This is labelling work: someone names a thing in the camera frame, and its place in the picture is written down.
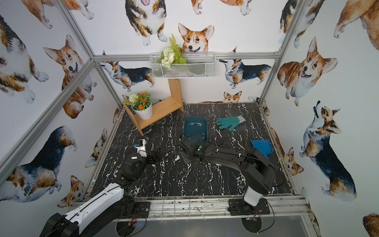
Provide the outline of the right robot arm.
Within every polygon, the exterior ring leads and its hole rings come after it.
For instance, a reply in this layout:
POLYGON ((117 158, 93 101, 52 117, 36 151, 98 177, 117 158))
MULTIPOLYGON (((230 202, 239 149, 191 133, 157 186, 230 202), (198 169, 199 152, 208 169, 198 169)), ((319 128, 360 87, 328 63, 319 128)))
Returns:
POLYGON ((245 178, 248 188, 243 196, 246 204, 256 207, 260 199, 270 192, 276 170, 278 169, 258 149, 230 150, 212 145, 204 140, 193 140, 183 136, 178 146, 180 156, 187 163, 217 164, 239 171, 245 178))

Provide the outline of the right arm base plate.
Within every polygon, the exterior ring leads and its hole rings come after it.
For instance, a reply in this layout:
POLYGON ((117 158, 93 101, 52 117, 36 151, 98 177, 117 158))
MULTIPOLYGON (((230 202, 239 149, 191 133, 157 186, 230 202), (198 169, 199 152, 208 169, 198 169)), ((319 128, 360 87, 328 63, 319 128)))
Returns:
POLYGON ((256 206, 248 204, 242 198, 229 199, 228 204, 228 212, 232 216, 270 214, 270 207, 268 206, 267 200, 264 198, 261 198, 256 206))

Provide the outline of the teal plastic storage box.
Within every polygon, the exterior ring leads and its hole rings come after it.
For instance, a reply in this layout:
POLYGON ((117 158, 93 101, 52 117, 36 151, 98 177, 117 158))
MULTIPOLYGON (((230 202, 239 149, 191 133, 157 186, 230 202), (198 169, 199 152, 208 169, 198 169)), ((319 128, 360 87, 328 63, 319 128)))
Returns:
POLYGON ((205 117, 187 117, 184 121, 183 135, 193 142, 208 141, 208 122, 205 117))

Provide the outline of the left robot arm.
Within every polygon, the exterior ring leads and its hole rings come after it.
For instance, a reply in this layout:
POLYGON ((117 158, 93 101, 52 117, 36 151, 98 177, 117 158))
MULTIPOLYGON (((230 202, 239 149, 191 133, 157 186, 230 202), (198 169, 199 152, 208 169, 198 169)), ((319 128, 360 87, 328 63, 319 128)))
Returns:
POLYGON ((115 219, 135 218, 134 198, 128 187, 138 181, 148 165, 159 162, 160 149, 150 153, 130 153, 117 177, 104 190, 64 215, 52 215, 43 227, 41 237, 92 237, 115 219))

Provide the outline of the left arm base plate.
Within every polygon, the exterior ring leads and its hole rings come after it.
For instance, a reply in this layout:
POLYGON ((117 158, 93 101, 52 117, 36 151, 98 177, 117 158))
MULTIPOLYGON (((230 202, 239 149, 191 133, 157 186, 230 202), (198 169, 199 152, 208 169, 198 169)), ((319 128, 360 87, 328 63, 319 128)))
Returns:
POLYGON ((150 208, 151 208, 151 203, 148 201, 130 202, 122 206, 121 213, 117 217, 117 219, 137 218, 137 217, 148 218, 150 208))

